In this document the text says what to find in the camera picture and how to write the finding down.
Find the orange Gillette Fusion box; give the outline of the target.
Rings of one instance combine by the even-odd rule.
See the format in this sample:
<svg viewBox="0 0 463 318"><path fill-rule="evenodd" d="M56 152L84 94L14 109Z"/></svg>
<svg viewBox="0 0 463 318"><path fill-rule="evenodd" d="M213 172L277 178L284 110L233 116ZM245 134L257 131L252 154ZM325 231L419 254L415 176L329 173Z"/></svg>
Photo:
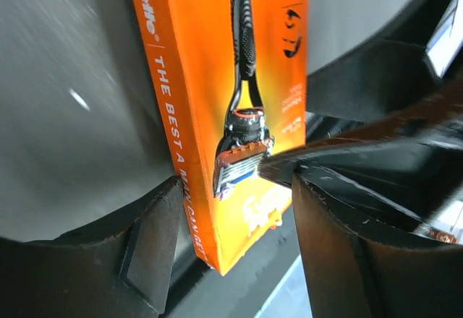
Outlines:
<svg viewBox="0 0 463 318"><path fill-rule="evenodd" d="M305 143L309 0L132 0L196 255L225 275L281 224L260 162Z"/></svg>

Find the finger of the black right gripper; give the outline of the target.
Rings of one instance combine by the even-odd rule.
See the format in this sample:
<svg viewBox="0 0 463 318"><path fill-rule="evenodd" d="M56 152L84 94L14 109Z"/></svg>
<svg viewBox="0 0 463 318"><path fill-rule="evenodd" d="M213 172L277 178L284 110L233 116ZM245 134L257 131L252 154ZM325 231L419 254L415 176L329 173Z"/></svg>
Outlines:
<svg viewBox="0 0 463 318"><path fill-rule="evenodd" d="M379 31L307 76L306 109L376 121L440 89L426 45L451 0L409 0Z"/></svg>
<svg viewBox="0 0 463 318"><path fill-rule="evenodd" d="M261 177L293 176L380 221L413 231L462 198L462 78L336 137L264 160Z"/></svg>

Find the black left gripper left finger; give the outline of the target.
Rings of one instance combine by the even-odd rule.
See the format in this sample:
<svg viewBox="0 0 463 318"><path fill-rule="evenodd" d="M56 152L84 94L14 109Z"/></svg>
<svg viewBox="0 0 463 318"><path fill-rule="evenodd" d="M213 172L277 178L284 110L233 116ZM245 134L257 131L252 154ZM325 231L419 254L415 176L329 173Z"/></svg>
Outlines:
<svg viewBox="0 0 463 318"><path fill-rule="evenodd" d="M172 176L51 241L1 240L3 317L157 317L169 292L183 191Z"/></svg>

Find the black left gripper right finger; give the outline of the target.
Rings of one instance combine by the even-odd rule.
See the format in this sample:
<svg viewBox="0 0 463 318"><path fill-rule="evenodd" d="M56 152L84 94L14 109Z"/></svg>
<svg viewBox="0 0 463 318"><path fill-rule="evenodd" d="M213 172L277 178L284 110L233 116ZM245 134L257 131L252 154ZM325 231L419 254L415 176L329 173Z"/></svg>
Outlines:
<svg viewBox="0 0 463 318"><path fill-rule="evenodd" d="M299 174L292 199L314 317L460 317L462 247L408 233Z"/></svg>

